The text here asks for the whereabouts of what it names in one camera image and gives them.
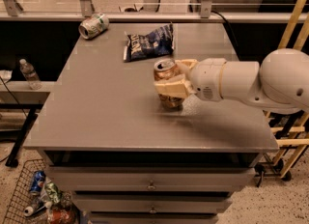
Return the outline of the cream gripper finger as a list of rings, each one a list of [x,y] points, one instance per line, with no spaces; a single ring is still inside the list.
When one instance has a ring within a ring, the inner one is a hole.
[[[180,68],[181,73],[189,77],[191,70],[198,64],[198,61],[196,59],[182,59],[176,60],[176,64]]]
[[[154,83],[154,87],[159,94],[172,98],[188,98],[195,93],[191,82],[184,74],[168,80],[158,80]]]

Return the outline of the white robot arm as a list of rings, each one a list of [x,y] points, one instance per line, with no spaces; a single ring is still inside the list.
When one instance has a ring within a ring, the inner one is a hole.
[[[279,114],[309,112],[309,55],[281,48],[262,63],[224,58],[178,60],[180,74],[154,83],[172,98],[231,99]]]

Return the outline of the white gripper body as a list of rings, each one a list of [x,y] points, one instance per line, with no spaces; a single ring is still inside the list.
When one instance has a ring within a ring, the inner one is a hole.
[[[197,63],[190,72],[190,81],[195,95],[205,101],[221,101],[220,79],[227,61],[224,58],[209,58]]]

